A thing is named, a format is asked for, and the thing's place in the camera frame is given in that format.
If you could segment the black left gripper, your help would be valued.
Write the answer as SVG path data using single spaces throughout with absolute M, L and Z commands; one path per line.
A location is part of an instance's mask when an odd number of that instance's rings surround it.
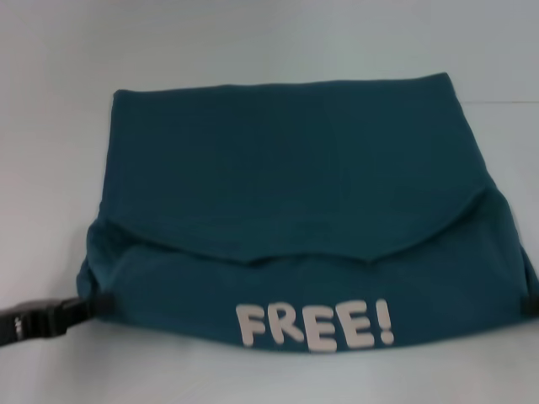
M 67 328 L 109 315 L 115 307 L 111 295 L 70 300 L 34 300 L 1 310 L 1 345 L 31 339 L 55 338 Z

